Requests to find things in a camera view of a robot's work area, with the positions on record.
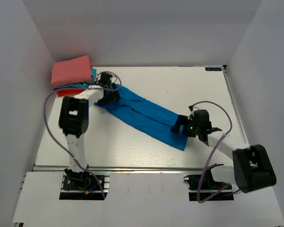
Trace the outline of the blue t shirt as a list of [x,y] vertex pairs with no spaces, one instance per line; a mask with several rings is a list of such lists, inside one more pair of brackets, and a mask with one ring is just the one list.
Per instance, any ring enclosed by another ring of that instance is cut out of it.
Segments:
[[118,93],[119,100],[108,102],[101,107],[136,130],[173,148],[185,150],[187,137],[170,132],[178,118],[177,113],[137,95],[126,87],[118,89]]

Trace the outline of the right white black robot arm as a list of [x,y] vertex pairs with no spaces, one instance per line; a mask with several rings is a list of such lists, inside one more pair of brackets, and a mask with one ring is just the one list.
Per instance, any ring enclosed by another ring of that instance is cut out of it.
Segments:
[[206,110],[193,108],[189,116],[179,115],[170,130],[174,134],[198,138],[212,151],[220,151],[233,164],[206,164],[200,175],[186,177],[198,190],[215,189],[218,185],[236,185],[243,193],[276,185],[276,175],[264,146],[249,145],[232,139],[222,129],[213,127]]

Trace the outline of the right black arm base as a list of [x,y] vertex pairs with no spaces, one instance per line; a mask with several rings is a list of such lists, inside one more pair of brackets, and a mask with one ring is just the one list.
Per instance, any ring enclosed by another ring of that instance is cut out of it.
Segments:
[[[188,184],[188,190],[197,192],[201,175],[186,175],[183,181]],[[201,183],[201,192],[216,192],[226,186],[226,183],[216,182],[211,176],[205,175]]]

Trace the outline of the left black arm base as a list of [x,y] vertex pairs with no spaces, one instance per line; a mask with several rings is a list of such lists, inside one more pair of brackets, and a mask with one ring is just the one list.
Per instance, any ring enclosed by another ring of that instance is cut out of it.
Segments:
[[[103,191],[107,192],[109,187],[109,176],[96,175],[96,177],[98,178]],[[93,176],[90,176],[89,179],[85,180],[85,182],[80,183],[71,179],[69,176],[64,175],[62,179],[61,189],[66,192],[101,192],[100,187]]]

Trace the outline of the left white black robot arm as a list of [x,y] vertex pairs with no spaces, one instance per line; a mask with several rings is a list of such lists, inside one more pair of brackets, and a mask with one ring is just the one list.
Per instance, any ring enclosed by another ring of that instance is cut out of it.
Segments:
[[120,99],[113,79],[120,78],[113,72],[104,71],[96,75],[95,81],[74,96],[65,96],[59,117],[59,127],[67,141],[70,164],[66,175],[81,189],[90,185],[88,163],[85,156],[84,135],[89,127],[89,108],[93,104],[103,106]]

